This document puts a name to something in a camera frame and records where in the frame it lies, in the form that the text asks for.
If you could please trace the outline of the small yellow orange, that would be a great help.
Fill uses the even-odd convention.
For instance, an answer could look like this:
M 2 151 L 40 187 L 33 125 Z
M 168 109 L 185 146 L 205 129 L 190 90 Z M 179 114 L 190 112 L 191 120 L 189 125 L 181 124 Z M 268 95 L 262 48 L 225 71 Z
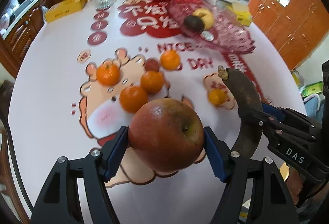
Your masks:
M 209 102 L 215 107 L 220 107 L 228 101 L 228 95 L 221 89 L 209 91 L 207 97 Z

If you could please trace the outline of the pink glass fruit bowl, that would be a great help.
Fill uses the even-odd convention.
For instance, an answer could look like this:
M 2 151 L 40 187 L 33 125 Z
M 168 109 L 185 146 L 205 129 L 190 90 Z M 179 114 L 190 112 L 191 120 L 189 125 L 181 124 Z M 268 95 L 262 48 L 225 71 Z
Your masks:
M 183 21 L 199 8 L 209 9 L 215 17 L 215 23 L 212 28 L 204 29 L 201 33 L 191 32 L 184 26 Z M 171 0 L 167 10 L 181 32 L 201 46 L 229 54 L 249 54 L 255 49 L 250 32 L 228 10 L 219 10 L 203 0 Z

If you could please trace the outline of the mandarin orange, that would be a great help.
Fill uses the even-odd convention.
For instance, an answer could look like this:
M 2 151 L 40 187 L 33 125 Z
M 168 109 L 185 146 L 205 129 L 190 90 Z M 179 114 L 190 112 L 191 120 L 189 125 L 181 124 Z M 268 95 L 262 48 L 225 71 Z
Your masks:
M 149 94 L 157 94 L 163 88 L 165 81 L 160 72 L 149 70 L 140 78 L 140 86 Z
M 166 70 L 176 70 L 180 63 L 181 58 L 174 50 L 166 50 L 160 57 L 161 66 Z
M 147 102 L 148 93 L 140 86 L 128 86 L 119 95 L 119 103 L 129 113 L 136 113 Z
M 115 64 L 105 63 L 96 70 L 96 78 L 103 85 L 114 86 L 119 82 L 120 70 Z

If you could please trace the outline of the yellow speckled pear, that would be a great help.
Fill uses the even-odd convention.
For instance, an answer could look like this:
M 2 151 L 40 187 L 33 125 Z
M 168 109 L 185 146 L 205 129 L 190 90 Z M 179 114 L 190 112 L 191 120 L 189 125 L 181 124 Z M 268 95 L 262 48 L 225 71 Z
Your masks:
M 215 17 L 209 9 L 199 8 L 193 12 L 193 16 L 199 17 L 201 19 L 205 30 L 208 30 L 214 26 Z

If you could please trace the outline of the small dark red fruit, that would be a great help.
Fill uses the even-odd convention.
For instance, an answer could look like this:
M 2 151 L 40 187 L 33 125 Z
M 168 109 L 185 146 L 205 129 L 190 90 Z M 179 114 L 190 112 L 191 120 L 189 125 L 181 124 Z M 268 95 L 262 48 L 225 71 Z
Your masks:
M 144 63 L 144 69 L 145 71 L 153 71 L 158 73 L 160 71 L 160 65 L 158 60 L 154 59 L 154 58 L 149 58 L 145 61 Z

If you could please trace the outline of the red apple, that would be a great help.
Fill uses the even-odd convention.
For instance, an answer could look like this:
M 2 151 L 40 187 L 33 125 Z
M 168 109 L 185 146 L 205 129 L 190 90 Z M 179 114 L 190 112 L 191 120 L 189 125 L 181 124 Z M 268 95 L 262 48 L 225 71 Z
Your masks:
M 173 173 L 202 158 L 204 128 L 197 113 L 172 98 L 156 99 L 142 106 L 128 128 L 129 146 L 152 170 Z

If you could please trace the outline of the yellow tin box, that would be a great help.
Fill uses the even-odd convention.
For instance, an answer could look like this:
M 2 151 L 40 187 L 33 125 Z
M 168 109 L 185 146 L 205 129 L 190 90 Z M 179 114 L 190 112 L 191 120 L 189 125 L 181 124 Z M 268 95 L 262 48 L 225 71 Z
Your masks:
M 45 13 L 47 23 L 61 19 L 67 15 L 71 15 L 81 11 L 85 7 L 86 0 L 64 0 L 48 9 Z

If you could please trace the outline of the yellow tissue pack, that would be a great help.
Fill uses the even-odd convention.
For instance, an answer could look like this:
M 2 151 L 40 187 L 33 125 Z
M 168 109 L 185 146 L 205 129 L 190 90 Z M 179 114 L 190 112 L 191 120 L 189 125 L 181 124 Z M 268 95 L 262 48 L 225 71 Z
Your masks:
M 235 19 L 246 27 L 249 27 L 252 23 L 252 15 L 249 11 L 249 7 L 239 2 L 233 2 L 226 6 L 228 10 L 230 10 Z

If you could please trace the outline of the overripe dark banana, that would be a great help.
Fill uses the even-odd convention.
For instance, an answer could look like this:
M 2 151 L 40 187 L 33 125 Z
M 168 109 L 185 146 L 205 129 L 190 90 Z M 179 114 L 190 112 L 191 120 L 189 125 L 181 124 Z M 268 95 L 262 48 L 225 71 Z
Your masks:
M 262 111 L 262 103 L 251 80 L 241 71 L 233 68 L 218 67 L 218 76 L 232 93 L 240 117 L 239 135 L 231 150 L 245 158 L 252 158 L 261 136 L 262 128 L 253 113 Z

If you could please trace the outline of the dark avocado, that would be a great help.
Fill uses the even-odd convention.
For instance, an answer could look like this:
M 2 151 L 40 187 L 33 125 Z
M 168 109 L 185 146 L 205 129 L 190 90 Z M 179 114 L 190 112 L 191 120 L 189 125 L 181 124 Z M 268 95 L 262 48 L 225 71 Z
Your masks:
M 198 16 L 188 15 L 184 18 L 184 26 L 191 32 L 201 33 L 205 26 L 202 20 Z

